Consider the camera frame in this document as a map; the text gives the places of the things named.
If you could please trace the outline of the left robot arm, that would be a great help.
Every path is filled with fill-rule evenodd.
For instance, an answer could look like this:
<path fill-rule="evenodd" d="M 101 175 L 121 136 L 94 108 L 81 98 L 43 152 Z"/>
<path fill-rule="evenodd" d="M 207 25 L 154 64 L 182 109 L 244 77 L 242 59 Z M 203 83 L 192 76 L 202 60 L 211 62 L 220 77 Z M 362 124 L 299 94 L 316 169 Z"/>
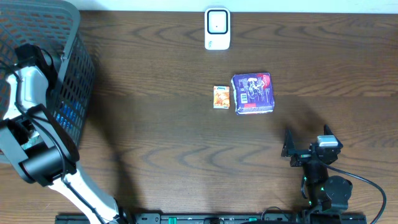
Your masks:
<path fill-rule="evenodd" d="M 19 176 L 66 197 L 90 223 L 132 223 L 114 197 L 102 191 L 79 163 L 78 149 L 47 109 L 58 72 L 44 49 L 15 48 L 17 63 L 3 64 L 10 86 L 9 104 L 1 121 L 1 151 Z"/>

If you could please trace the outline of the orange tissue packet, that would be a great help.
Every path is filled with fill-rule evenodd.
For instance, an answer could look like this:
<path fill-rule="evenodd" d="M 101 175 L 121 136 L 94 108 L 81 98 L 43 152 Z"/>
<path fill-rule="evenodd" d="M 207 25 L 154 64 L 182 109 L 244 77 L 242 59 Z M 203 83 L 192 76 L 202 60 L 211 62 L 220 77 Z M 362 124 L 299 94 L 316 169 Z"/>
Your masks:
<path fill-rule="evenodd" d="M 214 109 L 229 109 L 230 97 L 228 86 L 213 87 L 213 107 Z"/>

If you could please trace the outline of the mint green wipes packet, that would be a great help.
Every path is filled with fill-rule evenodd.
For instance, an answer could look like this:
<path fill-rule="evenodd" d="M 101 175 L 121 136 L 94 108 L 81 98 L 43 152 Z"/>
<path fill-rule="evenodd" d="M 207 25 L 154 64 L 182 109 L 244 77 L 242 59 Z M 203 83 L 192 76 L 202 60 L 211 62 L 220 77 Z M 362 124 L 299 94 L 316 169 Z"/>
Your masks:
<path fill-rule="evenodd" d="M 23 144 L 21 147 L 23 150 L 28 150 L 29 148 L 40 144 L 42 142 L 42 138 L 40 137 L 38 132 L 33 133 L 29 138 L 28 141 Z"/>

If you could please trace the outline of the purple noodle packet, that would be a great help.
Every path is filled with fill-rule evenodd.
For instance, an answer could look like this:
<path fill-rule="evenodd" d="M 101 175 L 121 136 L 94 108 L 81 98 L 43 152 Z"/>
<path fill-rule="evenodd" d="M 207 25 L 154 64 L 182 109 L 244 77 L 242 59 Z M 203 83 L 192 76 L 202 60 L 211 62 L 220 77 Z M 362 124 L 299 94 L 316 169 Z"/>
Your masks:
<path fill-rule="evenodd" d="M 231 79 L 238 115 L 266 114 L 274 110 L 275 99 L 270 73 L 246 73 Z"/>

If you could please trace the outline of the blue snack wrapper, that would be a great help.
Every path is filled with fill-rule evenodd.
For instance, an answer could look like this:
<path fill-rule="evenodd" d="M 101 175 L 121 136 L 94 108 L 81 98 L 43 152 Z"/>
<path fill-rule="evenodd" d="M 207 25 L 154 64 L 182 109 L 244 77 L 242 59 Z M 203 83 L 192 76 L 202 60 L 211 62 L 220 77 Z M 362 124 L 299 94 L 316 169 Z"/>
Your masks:
<path fill-rule="evenodd" d="M 82 114 L 83 106 L 77 100 L 70 102 L 62 101 L 59 104 L 55 118 L 62 128 L 69 132 L 77 132 L 80 130 L 83 122 Z"/>

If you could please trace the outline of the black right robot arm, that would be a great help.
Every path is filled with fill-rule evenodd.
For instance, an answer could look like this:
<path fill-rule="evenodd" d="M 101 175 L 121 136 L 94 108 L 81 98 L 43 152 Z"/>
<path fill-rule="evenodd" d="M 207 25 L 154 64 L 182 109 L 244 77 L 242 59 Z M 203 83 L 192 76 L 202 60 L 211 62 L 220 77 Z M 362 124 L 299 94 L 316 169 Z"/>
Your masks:
<path fill-rule="evenodd" d="M 353 186 L 341 176 L 328 174 L 328 166 L 338 159 L 342 148 L 327 125 L 308 149 L 297 149 L 292 133 L 285 131 L 281 156 L 290 158 L 290 166 L 303 168 L 301 192 L 310 204 L 300 212 L 303 223 L 343 222 L 341 214 L 348 209 Z"/>

